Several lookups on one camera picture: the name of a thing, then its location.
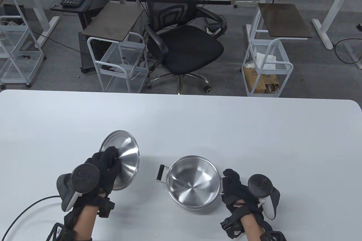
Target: gray carpet floor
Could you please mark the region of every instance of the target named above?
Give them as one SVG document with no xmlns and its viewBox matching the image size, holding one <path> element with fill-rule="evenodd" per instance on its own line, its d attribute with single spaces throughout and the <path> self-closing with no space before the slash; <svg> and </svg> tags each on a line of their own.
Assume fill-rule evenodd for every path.
<svg viewBox="0 0 362 241">
<path fill-rule="evenodd" d="M 334 0 L 283 0 L 294 3 L 299 9 L 313 33 L 308 41 L 283 42 L 294 70 L 282 93 L 282 97 L 350 99 L 362 106 L 362 71 L 356 65 L 344 64 L 338 60 L 334 51 L 327 50 L 314 30 L 311 19 L 323 21 Z M 212 64 L 197 73 L 206 76 L 212 85 L 210 94 L 203 92 L 203 85 L 194 79 L 185 78 L 184 93 L 191 95 L 239 95 L 245 96 L 242 75 L 239 72 L 247 47 L 245 24 L 251 23 L 255 8 L 225 5 L 207 5 L 207 9 L 223 15 L 228 23 L 226 34 L 220 37 L 225 47 L 224 54 Z M 27 12 L 28 21 L 35 32 L 40 32 L 40 25 L 32 11 Z M 78 32 L 81 26 L 77 16 L 47 11 L 49 17 L 61 16 L 61 20 L 51 38 L 79 49 Z M 332 42 L 343 38 L 362 38 L 356 25 L 362 23 L 362 6 L 360 0 L 346 0 L 331 25 L 328 35 Z M 352 43 L 353 48 L 361 50 L 361 43 Z M 33 90 L 57 91 L 101 91 L 95 72 L 80 72 L 80 55 L 50 40 L 43 47 L 48 59 L 41 65 L 33 82 Z M 341 56 L 348 60 L 343 49 Z M 158 68 L 152 76 L 165 73 Z M 153 84 L 144 93 L 176 94 L 176 79 L 170 78 Z M 25 89 L 24 85 L 7 85 L 7 89 Z"/>
</svg>

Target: cart wheel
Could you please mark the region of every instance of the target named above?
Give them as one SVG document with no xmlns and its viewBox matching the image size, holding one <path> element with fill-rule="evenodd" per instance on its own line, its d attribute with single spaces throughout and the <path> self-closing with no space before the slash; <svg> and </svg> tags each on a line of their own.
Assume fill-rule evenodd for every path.
<svg viewBox="0 0 362 241">
<path fill-rule="evenodd" d="M 87 68 L 80 68 L 80 71 L 84 74 L 89 73 L 89 69 Z"/>
<path fill-rule="evenodd" d="M 211 86 L 207 85 L 206 87 L 204 87 L 204 92 L 210 93 L 210 91 L 211 91 Z"/>
</svg>

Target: black handle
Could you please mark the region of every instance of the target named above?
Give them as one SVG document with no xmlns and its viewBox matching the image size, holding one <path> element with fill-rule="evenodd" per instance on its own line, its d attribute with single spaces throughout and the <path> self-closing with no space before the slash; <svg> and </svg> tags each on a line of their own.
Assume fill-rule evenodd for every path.
<svg viewBox="0 0 362 241">
<path fill-rule="evenodd" d="M 163 175 L 163 170 L 165 169 L 165 165 L 160 165 L 159 172 L 157 174 L 156 180 L 160 181 Z"/>
</svg>

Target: office chair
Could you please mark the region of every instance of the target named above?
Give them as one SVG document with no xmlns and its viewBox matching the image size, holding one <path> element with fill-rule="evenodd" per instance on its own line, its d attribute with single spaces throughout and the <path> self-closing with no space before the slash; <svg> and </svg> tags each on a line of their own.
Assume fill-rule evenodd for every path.
<svg viewBox="0 0 362 241">
<path fill-rule="evenodd" d="M 148 33 L 147 48 L 157 59 L 155 68 L 162 64 L 169 73 L 151 79 L 151 84 L 163 78 L 177 76 L 177 94 L 183 94 L 184 76 L 202 80 L 204 91 L 209 93 L 208 80 L 193 72 L 215 61 L 224 47 L 217 40 L 227 29 L 226 21 L 220 16 L 196 6 L 196 0 L 146 0 L 149 11 L 149 23 L 145 26 Z M 195 18 L 208 18 L 217 21 L 221 29 L 215 35 L 188 25 Z"/>
</svg>

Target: desk frame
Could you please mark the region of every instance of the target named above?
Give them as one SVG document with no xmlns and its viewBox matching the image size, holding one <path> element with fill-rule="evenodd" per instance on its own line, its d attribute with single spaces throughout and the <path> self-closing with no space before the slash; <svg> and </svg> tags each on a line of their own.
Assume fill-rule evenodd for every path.
<svg viewBox="0 0 362 241">
<path fill-rule="evenodd" d="M 321 24 L 320 21 L 318 19 L 312 19 L 312 23 L 316 29 L 316 31 L 318 32 L 319 37 L 322 39 L 322 42 L 324 44 L 324 46 L 328 49 L 328 50 L 332 50 L 333 49 L 333 44 L 331 42 L 331 40 L 329 39 L 328 35 L 327 35 L 327 31 L 330 28 L 333 20 L 335 19 L 338 11 L 340 10 L 340 8 L 343 5 L 343 2 L 345 0 L 335 0 L 331 9 L 329 10 L 326 18 L 324 19 L 323 23 Z M 349 53 L 349 55 L 351 56 L 351 58 L 354 60 L 354 62 L 358 61 L 358 59 L 356 58 L 356 56 L 354 55 L 352 48 L 350 47 L 349 44 L 345 45 L 347 52 Z M 357 67 L 362 70 L 362 63 L 361 61 L 358 61 L 356 63 Z"/>
<path fill-rule="evenodd" d="M 52 31 L 54 30 L 55 26 L 57 25 L 58 21 L 60 20 L 59 16 L 54 16 L 50 21 L 48 21 L 43 7 L 39 0 L 30 0 L 33 10 L 38 18 L 41 27 L 43 28 L 42 35 L 38 38 L 38 43 L 40 47 L 44 45 L 47 38 L 50 36 Z"/>
</svg>

